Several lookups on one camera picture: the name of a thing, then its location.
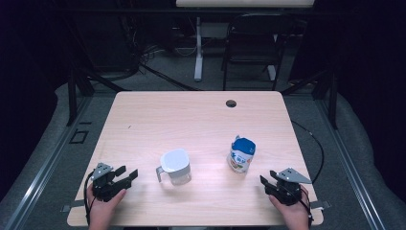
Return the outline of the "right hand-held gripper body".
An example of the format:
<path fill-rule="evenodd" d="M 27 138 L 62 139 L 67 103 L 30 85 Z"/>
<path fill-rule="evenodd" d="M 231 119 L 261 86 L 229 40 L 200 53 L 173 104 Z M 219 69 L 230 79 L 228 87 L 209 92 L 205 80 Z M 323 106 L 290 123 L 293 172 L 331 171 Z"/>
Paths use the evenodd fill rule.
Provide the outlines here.
<path fill-rule="evenodd" d="M 290 206 L 296 204 L 302 199 L 302 184 L 311 184 L 312 181 L 293 168 L 287 168 L 281 172 L 276 172 L 280 181 L 271 184 L 271 193 L 267 195 L 274 196 L 281 204 Z"/>

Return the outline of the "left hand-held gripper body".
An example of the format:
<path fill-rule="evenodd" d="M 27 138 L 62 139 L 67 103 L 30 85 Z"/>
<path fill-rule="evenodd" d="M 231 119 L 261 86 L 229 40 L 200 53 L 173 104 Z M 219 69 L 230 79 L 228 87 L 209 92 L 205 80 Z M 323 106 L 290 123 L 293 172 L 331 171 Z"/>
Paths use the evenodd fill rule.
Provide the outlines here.
<path fill-rule="evenodd" d="M 93 182 L 93 195 L 102 201 L 111 200 L 120 190 L 128 189 L 130 186 L 125 186 L 125 178 L 114 182 L 115 169 L 104 163 L 99 163 L 96 169 L 93 170 L 91 180 Z"/>

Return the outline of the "blue and white salt bag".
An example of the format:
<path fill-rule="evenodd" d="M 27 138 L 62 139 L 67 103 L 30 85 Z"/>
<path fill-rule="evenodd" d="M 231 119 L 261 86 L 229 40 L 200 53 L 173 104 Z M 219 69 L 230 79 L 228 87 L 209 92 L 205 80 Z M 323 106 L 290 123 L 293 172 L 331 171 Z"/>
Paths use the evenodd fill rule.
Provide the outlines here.
<path fill-rule="evenodd" d="M 246 173 L 254 158 L 256 144 L 245 137 L 236 136 L 231 144 L 227 162 L 230 168 L 236 173 Z"/>

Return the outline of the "clear jar with white lid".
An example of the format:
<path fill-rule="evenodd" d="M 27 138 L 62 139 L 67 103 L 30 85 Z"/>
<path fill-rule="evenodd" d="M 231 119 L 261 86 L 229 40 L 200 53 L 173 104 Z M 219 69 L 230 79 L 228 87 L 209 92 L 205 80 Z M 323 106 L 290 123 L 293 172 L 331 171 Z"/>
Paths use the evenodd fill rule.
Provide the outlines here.
<path fill-rule="evenodd" d="M 184 149 L 174 149 L 160 158 L 160 166 L 155 170 L 159 182 L 162 182 L 162 173 L 169 176 L 173 186 L 180 186 L 192 180 L 190 158 Z"/>

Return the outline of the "person's left hand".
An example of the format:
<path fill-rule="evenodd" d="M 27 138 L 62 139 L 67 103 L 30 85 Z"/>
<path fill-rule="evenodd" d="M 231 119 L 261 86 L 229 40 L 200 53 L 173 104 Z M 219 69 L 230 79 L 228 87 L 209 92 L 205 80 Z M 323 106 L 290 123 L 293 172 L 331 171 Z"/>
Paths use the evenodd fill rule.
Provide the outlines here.
<path fill-rule="evenodd" d="M 126 195 L 126 189 L 120 190 L 111 200 L 107 202 L 95 199 L 92 185 L 87 188 L 86 194 L 88 198 L 88 205 L 90 207 L 90 223 L 104 222 L 110 224 L 114 217 L 116 207 Z"/>

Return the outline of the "person's right hand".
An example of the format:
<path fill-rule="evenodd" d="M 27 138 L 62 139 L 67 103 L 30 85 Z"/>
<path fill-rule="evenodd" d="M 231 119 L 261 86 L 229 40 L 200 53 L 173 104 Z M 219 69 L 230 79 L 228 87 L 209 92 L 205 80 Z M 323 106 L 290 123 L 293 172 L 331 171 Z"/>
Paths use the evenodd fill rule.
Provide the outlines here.
<path fill-rule="evenodd" d="M 269 196 L 270 202 L 282 214 L 285 225 L 289 223 L 309 224 L 309 201 L 307 200 L 308 190 L 302 186 L 301 191 L 302 201 L 290 206 L 281 204 L 273 195 Z"/>

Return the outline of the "black metal stand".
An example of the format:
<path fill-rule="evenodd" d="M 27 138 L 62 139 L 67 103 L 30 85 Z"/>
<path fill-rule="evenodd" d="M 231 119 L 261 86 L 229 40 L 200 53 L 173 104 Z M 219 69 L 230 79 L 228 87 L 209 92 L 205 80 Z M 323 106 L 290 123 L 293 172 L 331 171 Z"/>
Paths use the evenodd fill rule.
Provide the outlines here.
<path fill-rule="evenodd" d="M 315 100 L 321 100 L 325 97 L 325 95 L 327 95 L 327 120 L 334 129 L 337 129 L 336 111 L 338 98 L 338 79 L 332 70 L 322 70 L 309 78 L 300 80 L 293 86 L 284 89 L 282 91 L 282 94 L 284 96 L 293 94 L 294 92 L 314 81 L 316 82 L 316 86 L 313 88 L 311 96 Z"/>
<path fill-rule="evenodd" d="M 77 105 L 77 90 L 84 97 L 92 97 L 95 93 L 95 89 L 92 86 L 90 80 L 97 81 L 102 85 L 110 88 L 116 93 L 124 91 L 124 88 L 113 83 L 110 80 L 105 79 L 101 75 L 97 74 L 88 68 L 75 67 L 71 70 L 68 85 L 68 102 L 69 102 L 69 119 L 67 126 L 69 127 L 78 117 L 78 105 Z"/>

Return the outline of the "white desk leg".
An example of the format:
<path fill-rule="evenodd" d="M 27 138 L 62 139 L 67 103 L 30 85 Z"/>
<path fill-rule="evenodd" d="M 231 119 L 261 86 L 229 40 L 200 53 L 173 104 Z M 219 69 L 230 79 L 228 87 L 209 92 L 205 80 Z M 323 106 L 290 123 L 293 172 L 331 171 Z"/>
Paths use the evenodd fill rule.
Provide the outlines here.
<path fill-rule="evenodd" d="M 196 59 L 194 68 L 194 80 L 202 81 L 203 73 L 203 55 L 202 55 L 202 36 L 201 36 L 201 21 L 200 18 L 196 18 Z"/>

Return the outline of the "black folding chair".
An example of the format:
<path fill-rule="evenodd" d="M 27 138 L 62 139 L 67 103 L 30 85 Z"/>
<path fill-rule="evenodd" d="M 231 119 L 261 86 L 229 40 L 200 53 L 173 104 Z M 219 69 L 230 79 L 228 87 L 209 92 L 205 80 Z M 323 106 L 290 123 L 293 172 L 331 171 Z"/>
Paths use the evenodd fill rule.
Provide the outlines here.
<path fill-rule="evenodd" d="M 305 31 L 306 22 L 286 14 L 245 13 L 228 26 L 221 70 L 222 89 L 227 88 L 230 65 L 269 66 L 275 68 L 272 89 L 276 89 L 287 41 Z"/>

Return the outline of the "grey table edge bracket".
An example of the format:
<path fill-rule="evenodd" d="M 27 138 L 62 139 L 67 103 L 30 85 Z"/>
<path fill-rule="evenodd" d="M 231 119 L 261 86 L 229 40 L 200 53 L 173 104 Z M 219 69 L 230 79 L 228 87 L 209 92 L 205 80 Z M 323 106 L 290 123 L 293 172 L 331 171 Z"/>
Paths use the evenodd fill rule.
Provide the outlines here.
<path fill-rule="evenodd" d="M 61 207 L 60 212 L 61 212 L 61 213 L 69 213 L 72 208 L 80 207 L 80 206 L 83 206 L 83 205 L 84 205 L 84 200 L 83 200 L 83 199 L 81 199 L 81 200 L 74 200 L 74 201 L 72 201 L 72 202 L 69 203 L 69 204 L 64 204 L 64 205 Z"/>
<path fill-rule="evenodd" d="M 328 201 L 316 200 L 310 203 L 312 209 L 325 210 L 331 207 L 331 204 Z"/>

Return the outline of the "black floor socket frame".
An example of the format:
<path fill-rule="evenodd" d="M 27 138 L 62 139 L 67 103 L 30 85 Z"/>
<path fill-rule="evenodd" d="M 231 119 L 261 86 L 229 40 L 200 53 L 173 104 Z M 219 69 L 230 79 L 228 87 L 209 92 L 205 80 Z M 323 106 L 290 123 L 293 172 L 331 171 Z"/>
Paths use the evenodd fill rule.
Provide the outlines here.
<path fill-rule="evenodd" d="M 88 136 L 88 130 L 76 129 L 69 141 L 70 144 L 83 144 Z"/>

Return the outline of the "metal floor rail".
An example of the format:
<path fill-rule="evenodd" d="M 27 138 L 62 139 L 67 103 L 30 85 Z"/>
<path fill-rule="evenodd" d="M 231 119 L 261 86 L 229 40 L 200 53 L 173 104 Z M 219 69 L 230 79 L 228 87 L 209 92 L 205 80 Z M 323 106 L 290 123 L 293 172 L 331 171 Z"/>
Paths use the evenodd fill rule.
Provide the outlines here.
<path fill-rule="evenodd" d="M 62 157 L 62 150 L 74 136 L 79 120 L 92 98 L 79 100 L 77 117 L 67 126 L 68 103 L 59 100 L 56 111 L 22 172 L 0 201 L 0 230 L 21 230 L 41 197 Z"/>
<path fill-rule="evenodd" d="M 366 189 L 358 170 L 350 157 L 350 152 L 346 147 L 339 130 L 335 129 L 328 119 L 327 106 L 323 101 L 320 100 L 316 100 L 315 104 L 319 110 L 319 113 L 321 114 L 325 126 L 327 127 L 328 133 L 332 136 L 333 142 L 338 149 L 338 156 L 344 172 L 371 230 L 387 230 L 382 218 L 379 216 L 376 207 L 372 202 L 370 193 Z"/>

